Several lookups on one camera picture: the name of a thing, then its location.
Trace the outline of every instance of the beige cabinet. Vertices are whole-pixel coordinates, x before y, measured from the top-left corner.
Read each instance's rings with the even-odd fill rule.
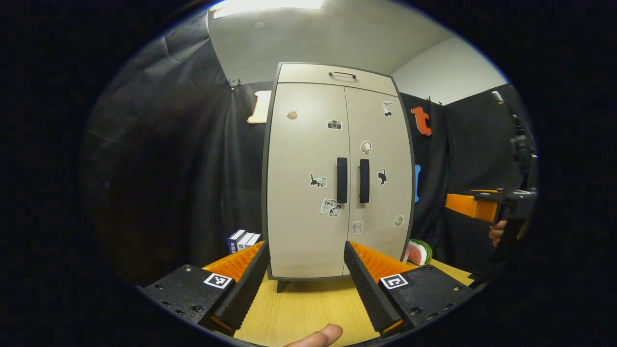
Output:
[[[413,219],[413,164],[391,77],[280,63],[262,177],[269,278],[348,275],[346,240],[402,259]]]

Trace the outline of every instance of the watermelon toy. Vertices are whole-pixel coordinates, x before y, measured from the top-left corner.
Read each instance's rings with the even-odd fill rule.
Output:
[[[407,262],[408,260],[416,265],[424,265],[427,264],[433,258],[433,250],[431,247],[424,241],[411,239],[407,244],[407,251],[405,252],[405,259],[403,262]]]

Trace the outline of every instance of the wooden table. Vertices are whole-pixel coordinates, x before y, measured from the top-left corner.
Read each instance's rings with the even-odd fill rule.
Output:
[[[454,279],[469,285],[468,272],[435,259],[431,265]],[[234,337],[265,346],[284,346],[321,330],[326,324],[338,324],[343,335],[333,346],[347,346],[376,337],[368,314],[350,277],[325,281],[291,282],[282,293],[277,281],[264,276],[242,328]]]

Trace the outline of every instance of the orange letter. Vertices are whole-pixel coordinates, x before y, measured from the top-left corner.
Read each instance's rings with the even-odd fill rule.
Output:
[[[412,113],[416,115],[416,125],[418,126],[418,130],[426,136],[432,134],[433,131],[431,130],[431,128],[426,126],[428,114],[424,112],[422,107],[416,107],[412,109]]]

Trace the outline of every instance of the drawer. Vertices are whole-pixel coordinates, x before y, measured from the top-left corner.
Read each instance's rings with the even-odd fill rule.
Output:
[[[282,63],[278,82],[322,83],[348,86],[398,97],[391,77],[330,65]]]

